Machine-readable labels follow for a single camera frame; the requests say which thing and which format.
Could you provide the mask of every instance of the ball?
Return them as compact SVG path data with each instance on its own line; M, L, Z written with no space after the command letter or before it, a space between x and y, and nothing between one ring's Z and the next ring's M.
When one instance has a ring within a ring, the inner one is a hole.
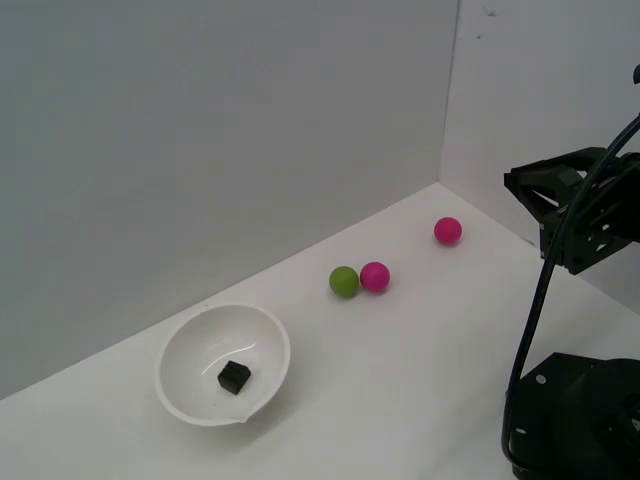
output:
M370 292L383 291L390 279L389 269L380 262L367 263L360 272L360 283Z
M452 217L444 217L436 222L433 234L442 245L455 245L462 236L462 225Z
M340 297L353 297L359 285L358 273L351 267L338 267L329 276L329 287Z

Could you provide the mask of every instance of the black cube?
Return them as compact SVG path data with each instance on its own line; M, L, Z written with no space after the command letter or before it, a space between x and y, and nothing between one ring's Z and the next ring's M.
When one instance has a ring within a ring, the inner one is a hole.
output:
M249 367L229 361L218 375L218 383L225 390L237 395L250 376Z

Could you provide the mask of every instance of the white bowl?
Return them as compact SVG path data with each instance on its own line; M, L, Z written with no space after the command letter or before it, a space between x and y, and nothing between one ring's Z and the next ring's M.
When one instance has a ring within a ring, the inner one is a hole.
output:
M171 336L156 365L156 392L167 410L187 423L244 423L278 391L290 358L287 332L272 314L250 305L214 306ZM218 384L229 360L251 370L238 395Z

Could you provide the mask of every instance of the gray wall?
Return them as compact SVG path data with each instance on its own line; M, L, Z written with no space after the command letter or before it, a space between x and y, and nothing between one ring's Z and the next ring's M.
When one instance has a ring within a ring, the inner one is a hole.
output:
M456 9L0 0L0 397L435 181Z

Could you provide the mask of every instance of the white wall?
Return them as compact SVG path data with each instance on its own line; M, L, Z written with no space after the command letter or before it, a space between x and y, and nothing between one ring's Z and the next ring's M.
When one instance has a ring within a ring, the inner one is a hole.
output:
M537 244L538 225L502 174L606 147L637 115L638 19L637 0L462 0L441 181ZM637 245L584 276L640 313Z
M0 0L0 397L435 181L456 3Z

